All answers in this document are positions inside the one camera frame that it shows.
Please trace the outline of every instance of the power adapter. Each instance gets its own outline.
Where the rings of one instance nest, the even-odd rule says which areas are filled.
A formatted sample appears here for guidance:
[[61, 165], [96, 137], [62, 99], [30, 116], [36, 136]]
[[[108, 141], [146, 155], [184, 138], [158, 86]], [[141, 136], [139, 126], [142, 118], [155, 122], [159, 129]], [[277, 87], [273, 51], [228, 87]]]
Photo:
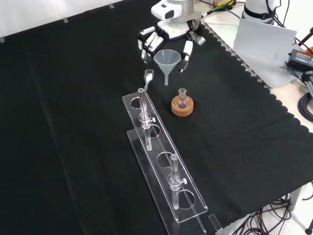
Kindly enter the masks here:
[[287, 65], [302, 72], [312, 71], [313, 55], [305, 54], [294, 49], [291, 53], [289, 53]]

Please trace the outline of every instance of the white wall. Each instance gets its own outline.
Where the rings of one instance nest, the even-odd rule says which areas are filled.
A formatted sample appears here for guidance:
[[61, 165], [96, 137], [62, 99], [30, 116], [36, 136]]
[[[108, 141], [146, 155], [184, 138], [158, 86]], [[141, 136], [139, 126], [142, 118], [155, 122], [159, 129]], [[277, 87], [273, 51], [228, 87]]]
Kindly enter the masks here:
[[0, 0], [0, 37], [120, 0]]

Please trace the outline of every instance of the transparent acrylic stand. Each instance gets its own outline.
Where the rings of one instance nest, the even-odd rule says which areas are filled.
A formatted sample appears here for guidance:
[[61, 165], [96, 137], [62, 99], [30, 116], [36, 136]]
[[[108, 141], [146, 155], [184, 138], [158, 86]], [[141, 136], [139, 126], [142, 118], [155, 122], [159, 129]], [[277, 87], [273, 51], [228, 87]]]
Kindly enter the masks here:
[[205, 235], [198, 215], [207, 206], [145, 90], [123, 97], [135, 127], [127, 135], [166, 230], [170, 235]]

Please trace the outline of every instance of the white paper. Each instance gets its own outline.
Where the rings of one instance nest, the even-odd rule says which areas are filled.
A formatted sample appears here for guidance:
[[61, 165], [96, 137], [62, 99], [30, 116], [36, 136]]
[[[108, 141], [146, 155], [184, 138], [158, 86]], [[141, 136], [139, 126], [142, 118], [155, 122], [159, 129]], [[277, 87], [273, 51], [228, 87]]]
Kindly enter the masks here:
[[283, 66], [297, 32], [240, 19], [233, 50], [253, 60]]

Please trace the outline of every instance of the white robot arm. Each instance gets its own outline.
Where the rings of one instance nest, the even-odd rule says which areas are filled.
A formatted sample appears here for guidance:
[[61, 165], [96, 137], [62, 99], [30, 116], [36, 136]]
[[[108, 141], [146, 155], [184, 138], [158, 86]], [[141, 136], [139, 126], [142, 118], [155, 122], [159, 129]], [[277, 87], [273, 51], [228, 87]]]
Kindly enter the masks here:
[[193, 0], [162, 0], [152, 7], [151, 12], [161, 21], [139, 33], [138, 47], [142, 50], [142, 59], [149, 63], [165, 42], [184, 38], [186, 44], [178, 69], [185, 71], [193, 41], [199, 45], [205, 42], [199, 28], [201, 12], [194, 12]]

